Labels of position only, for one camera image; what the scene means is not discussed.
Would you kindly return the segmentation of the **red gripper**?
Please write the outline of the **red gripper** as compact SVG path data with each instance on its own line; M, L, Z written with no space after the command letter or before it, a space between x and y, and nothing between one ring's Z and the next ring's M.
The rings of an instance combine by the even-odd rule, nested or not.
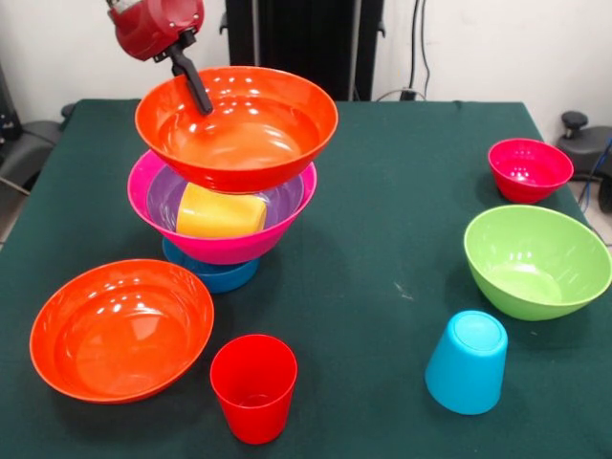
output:
M187 88L203 116L213 105L198 70L184 54L195 43L205 8L202 0L108 1L108 15L115 26L115 36L130 56L146 61L163 60L166 52L175 77L184 76Z

